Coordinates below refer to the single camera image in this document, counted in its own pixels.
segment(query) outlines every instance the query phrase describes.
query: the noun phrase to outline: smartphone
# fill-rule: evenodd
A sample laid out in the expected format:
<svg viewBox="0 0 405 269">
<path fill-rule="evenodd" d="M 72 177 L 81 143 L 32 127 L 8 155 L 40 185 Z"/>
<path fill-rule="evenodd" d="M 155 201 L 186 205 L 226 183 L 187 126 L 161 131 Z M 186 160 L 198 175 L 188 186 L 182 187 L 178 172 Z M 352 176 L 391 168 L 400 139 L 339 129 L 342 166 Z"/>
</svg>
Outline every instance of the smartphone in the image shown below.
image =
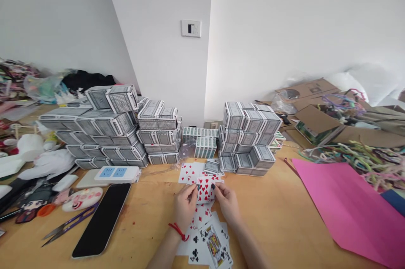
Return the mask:
<svg viewBox="0 0 405 269">
<path fill-rule="evenodd" d="M 111 185 L 72 253 L 73 258 L 100 255 L 110 240 L 131 184 Z"/>
</svg>

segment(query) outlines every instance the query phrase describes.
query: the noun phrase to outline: wooden table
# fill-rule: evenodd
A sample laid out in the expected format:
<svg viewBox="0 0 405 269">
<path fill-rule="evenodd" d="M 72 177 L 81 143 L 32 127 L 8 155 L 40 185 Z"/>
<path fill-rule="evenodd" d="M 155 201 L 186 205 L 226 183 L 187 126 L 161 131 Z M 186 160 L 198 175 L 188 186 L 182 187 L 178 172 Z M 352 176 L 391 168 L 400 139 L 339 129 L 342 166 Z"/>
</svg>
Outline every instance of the wooden table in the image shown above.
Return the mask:
<svg viewBox="0 0 405 269">
<path fill-rule="evenodd" d="M 236 190 L 242 216 L 274 268 L 383 268 L 333 241 L 301 180 L 283 162 L 285 157 L 300 158 L 297 150 L 295 143 L 286 141 L 264 177 L 230 173 L 224 177 Z M 60 208 L 26 224 L 3 223 L 7 233 L 0 237 L 0 267 L 145 268 L 172 222 L 173 196 L 184 186 L 177 183 L 178 175 L 170 165 L 149 165 L 143 170 L 139 183 L 132 185 L 105 252 L 98 257 L 71 259 L 90 219 L 41 248 L 41 238 L 73 216 Z M 225 221 L 218 202 L 212 210 Z M 236 237 L 228 230 L 233 268 L 247 268 Z M 178 256 L 173 268 L 203 266 L 189 265 L 186 256 Z"/>
</svg>

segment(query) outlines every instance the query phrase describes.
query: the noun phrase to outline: pink paper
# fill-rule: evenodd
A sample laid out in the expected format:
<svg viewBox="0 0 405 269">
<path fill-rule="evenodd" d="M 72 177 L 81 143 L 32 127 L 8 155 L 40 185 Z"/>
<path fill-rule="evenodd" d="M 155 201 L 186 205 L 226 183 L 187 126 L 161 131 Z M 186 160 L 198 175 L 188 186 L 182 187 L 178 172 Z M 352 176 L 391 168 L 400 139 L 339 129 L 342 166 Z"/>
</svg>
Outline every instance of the pink paper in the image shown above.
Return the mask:
<svg viewBox="0 0 405 269">
<path fill-rule="evenodd" d="M 405 267 L 405 217 L 352 167 L 292 161 L 339 246 L 389 268 Z"/>
</svg>

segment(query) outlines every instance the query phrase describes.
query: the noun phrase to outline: white pillow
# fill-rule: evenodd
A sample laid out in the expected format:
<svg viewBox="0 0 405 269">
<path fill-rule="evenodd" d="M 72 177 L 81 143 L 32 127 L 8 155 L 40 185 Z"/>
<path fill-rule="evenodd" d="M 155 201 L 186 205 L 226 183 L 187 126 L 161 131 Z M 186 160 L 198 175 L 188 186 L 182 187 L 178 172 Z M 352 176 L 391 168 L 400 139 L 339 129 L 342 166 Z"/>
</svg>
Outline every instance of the white pillow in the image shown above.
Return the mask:
<svg viewBox="0 0 405 269">
<path fill-rule="evenodd" d="M 342 92 L 345 92 L 349 89 L 356 89 L 361 92 L 363 98 L 368 102 L 367 93 L 364 87 L 349 73 L 336 73 L 330 76 L 325 77 L 328 82 L 332 83 Z"/>
<path fill-rule="evenodd" d="M 400 83 L 400 76 L 384 69 L 379 64 L 365 63 L 348 70 L 366 90 L 368 103 L 377 106 Z"/>
</svg>

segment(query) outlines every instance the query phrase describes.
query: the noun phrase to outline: white power strip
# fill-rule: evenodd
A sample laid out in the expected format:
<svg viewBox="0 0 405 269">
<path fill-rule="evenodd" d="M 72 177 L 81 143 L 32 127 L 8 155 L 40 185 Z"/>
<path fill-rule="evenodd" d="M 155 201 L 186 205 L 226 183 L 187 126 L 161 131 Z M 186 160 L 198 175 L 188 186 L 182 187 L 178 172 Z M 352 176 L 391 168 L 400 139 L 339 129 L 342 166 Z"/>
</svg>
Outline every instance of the white power strip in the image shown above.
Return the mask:
<svg viewBox="0 0 405 269">
<path fill-rule="evenodd" d="M 141 171 L 135 166 L 104 166 L 96 176 L 95 181 L 115 183 L 138 182 Z"/>
</svg>

